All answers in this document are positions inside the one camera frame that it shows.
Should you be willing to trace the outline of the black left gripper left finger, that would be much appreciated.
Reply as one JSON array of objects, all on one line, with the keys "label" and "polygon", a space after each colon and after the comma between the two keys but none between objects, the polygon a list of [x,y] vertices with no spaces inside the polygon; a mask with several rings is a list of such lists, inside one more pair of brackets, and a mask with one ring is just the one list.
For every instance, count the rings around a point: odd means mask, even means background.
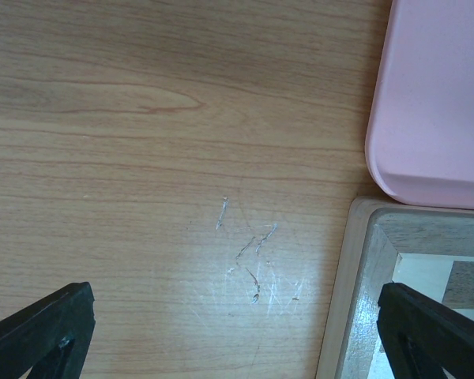
[{"label": "black left gripper left finger", "polygon": [[90,283],[70,283],[0,321],[0,378],[79,378],[95,328]]}]

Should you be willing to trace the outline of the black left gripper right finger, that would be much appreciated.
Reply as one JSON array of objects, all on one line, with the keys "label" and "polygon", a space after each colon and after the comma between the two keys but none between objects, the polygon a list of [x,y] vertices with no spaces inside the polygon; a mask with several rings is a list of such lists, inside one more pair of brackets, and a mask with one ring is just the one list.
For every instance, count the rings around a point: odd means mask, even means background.
[{"label": "black left gripper right finger", "polygon": [[378,306],[395,378],[474,378],[474,321],[403,283],[385,284]]}]

